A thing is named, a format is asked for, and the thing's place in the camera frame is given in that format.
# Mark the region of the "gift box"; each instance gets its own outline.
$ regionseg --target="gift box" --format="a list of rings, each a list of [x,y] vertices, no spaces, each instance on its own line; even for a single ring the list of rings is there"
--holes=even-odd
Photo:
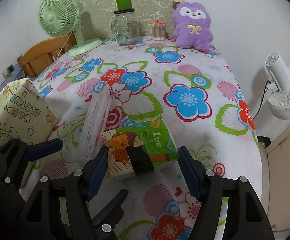
[[[29,78],[10,82],[0,92],[0,147],[16,137],[44,142],[57,120]]]

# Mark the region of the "power cord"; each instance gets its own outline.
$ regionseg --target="power cord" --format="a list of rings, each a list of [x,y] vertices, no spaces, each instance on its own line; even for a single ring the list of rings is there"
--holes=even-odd
[[[67,41],[69,40],[69,38],[70,38],[70,36],[72,35],[72,33],[70,33],[70,35],[68,36],[68,38],[67,38],[67,40],[66,40],[66,42],[64,43],[64,45],[63,45],[63,47],[61,48],[61,50],[59,51],[59,53],[58,53],[58,55],[57,55],[57,59],[56,60],[58,60],[58,57],[60,56],[60,53],[61,53],[61,51],[62,51],[62,49],[64,48],[64,46],[66,45],[66,43],[67,43]]]
[[[260,111],[260,109],[262,107],[262,104],[263,104],[263,101],[264,101],[264,96],[265,96],[265,93],[266,93],[266,87],[267,87],[267,84],[268,83],[271,84],[270,80],[267,80],[267,82],[266,82],[266,85],[265,85],[265,88],[264,88],[263,97],[262,97],[262,101],[260,102],[260,106],[259,106],[259,109],[257,111],[257,114],[255,114],[255,116],[253,117],[253,119],[258,115],[258,113],[259,113],[259,111]]]
[[[67,42],[68,42],[68,40],[65,42],[65,44],[66,44],[67,46],[69,46],[69,47],[75,47],[75,46],[77,46],[77,45],[69,45]]]

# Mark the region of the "wooden chair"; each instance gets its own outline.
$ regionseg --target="wooden chair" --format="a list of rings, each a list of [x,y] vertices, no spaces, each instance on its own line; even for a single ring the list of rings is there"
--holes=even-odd
[[[19,57],[17,62],[26,75],[30,77],[37,77],[57,59],[57,55],[67,39],[68,36],[64,36],[41,41],[40,43],[31,47],[23,57]],[[73,33],[70,36],[67,44],[70,46],[76,44],[76,39]],[[65,45],[60,52],[59,57],[69,50],[70,47]]]

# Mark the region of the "plush toy face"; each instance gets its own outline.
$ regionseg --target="plush toy face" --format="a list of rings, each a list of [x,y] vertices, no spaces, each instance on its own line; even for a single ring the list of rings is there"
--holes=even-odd
[[[173,19],[176,24],[188,22],[194,25],[203,24],[206,27],[210,25],[210,17],[204,6],[197,2],[192,4],[188,2],[179,3],[173,13]]]
[[[180,10],[180,14],[182,16],[188,16],[189,18],[192,19],[206,19],[206,14],[202,10],[196,10],[192,11],[190,8],[183,7]]]

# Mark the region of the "floral tablecloth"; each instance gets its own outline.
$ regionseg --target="floral tablecloth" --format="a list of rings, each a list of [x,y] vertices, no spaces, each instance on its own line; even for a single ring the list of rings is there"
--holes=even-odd
[[[113,104],[107,130],[162,115],[176,142],[193,158],[220,176],[246,176],[258,196],[262,168],[258,142],[248,106],[221,53],[179,49],[175,38],[156,42],[143,37],[122,47],[105,40],[98,48],[77,57],[63,55],[34,81],[40,95],[59,122],[49,139],[59,137],[63,149],[36,162],[22,194],[27,198],[40,176],[67,176],[81,166],[77,145],[91,93],[108,90]],[[103,180],[99,194],[89,203],[94,217],[122,188],[129,195],[125,215],[116,226],[120,240],[187,239],[200,209],[188,192],[177,163],[122,181]],[[61,198],[62,216],[66,213]],[[227,199],[216,239],[222,238]]]

